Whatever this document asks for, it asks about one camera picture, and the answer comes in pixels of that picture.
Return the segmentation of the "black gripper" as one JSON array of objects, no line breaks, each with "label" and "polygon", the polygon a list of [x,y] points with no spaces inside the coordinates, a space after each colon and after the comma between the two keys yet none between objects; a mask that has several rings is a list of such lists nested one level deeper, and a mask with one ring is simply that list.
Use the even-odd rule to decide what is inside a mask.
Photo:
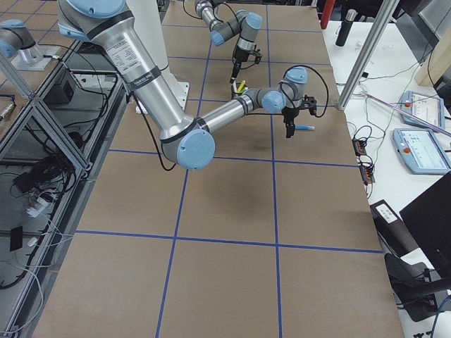
[{"label": "black gripper", "polygon": [[254,57],[254,64],[261,62],[262,55],[260,50],[257,49],[257,44],[249,41],[237,41],[233,50],[233,60],[235,63],[233,64],[230,83],[234,83],[240,72],[241,63],[248,62],[250,56]]},{"label": "black gripper", "polygon": [[301,110],[308,110],[310,115],[316,115],[317,101],[313,96],[304,95],[294,103],[288,103],[283,108],[283,122],[285,123],[286,138],[291,138],[295,133],[295,118]]}]

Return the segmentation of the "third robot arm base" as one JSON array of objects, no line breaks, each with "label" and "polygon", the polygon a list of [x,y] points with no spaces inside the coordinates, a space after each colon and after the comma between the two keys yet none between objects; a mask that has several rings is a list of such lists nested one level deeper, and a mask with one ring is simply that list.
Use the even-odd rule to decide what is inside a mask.
[{"label": "third robot arm base", "polygon": [[50,58],[44,55],[55,54],[58,47],[39,45],[24,22],[9,19],[1,22],[1,53],[17,70],[44,71]]}]

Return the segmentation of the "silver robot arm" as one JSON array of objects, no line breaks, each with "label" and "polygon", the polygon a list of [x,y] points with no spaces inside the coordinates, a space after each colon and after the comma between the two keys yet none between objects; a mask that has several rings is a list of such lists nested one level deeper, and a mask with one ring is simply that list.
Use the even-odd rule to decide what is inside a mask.
[{"label": "silver robot arm", "polygon": [[[232,11],[232,18],[224,21],[218,17],[216,9],[220,6],[227,6]],[[230,83],[234,84],[242,64],[248,62],[250,56],[254,57],[254,63],[261,62],[261,53],[257,49],[257,35],[261,29],[263,18],[257,13],[246,10],[234,10],[225,1],[195,1],[194,11],[196,15],[187,12],[183,1],[183,10],[191,18],[202,20],[209,29],[211,41],[215,46],[221,46],[227,41],[237,36],[237,42],[233,49],[233,70],[230,76]]]},{"label": "silver robot arm", "polygon": [[135,17],[125,1],[59,1],[58,7],[60,33],[105,50],[159,128],[164,156],[185,169],[207,166],[216,148],[212,133],[256,109],[282,113],[287,137],[293,136],[301,110],[316,114],[315,98],[304,93],[307,70],[293,66],[275,87],[247,89],[204,116],[188,115],[136,33]]}]

